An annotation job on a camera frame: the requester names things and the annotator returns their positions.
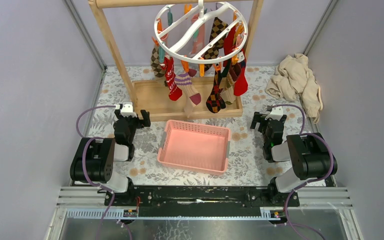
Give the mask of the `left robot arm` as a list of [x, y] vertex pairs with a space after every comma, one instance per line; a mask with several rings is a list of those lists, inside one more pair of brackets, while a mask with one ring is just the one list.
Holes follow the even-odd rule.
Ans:
[[114, 111], [114, 137], [82, 137], [70, 165], [69, 174], [74, 182], [88, 184], [110, 193], [124, 206], [132, 204], [135, 192], [130, 187], [131, 179], [113, 172], [116, 158], [131, 161], [135, 146], [133, 140], [138, 129], [151, 126], [150, 113]]

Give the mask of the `red white patterned sock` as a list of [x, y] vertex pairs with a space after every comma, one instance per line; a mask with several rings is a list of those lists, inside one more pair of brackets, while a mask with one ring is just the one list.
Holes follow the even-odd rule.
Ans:
[[168, 97], [171, 101], [177, 101], [183, 95], [183, 92], [175, 83], [176, 74], [174, 72], [174, 59], [172, 57], [165, 56], [163, 64], [163, 69], [165, 69], [165, 78], [169, 88]]

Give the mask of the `black red yellow argyle sock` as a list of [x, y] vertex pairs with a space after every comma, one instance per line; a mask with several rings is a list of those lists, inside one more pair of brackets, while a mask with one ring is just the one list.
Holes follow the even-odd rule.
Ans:
[[222, 91], [222, 89], [220, 88], [221, 81], [222, 81], [221, 71], [216, 70], [214, 74], [213, 86], [212, 86], [210, 95], [205, 102], [207, 109], [213, 114], [216, 114], [220, 110], [226, 108], [226, 103], [221, 97], [221, 91]]

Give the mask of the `beige purple striped sock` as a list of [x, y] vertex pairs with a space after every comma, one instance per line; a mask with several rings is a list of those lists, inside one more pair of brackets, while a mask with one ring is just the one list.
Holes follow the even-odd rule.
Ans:
[[202, 101], [202, 96], [192, 83], [190, 75], [182, 70], [174, 78], [174, 82], [178, 88], [186, 95], [186, 102], [184, 106], [184, 112], [187, 118], [190, 117], [194, 108], [198, 106]]

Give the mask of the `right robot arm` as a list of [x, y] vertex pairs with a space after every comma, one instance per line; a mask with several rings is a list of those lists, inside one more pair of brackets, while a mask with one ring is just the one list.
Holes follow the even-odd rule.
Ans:
[[304, 183], [326, 179], [338, 170], [337, 161], [328, 149], [320, 133], [287, 135], [283, 141], [286, 115], [253, 114], [251, 129], [262, 133], [263, 157], [269, 163], [291, 163], [291, 168], [268, 185], [267, 201], [273, 206], [281, 205], [287, 194]]

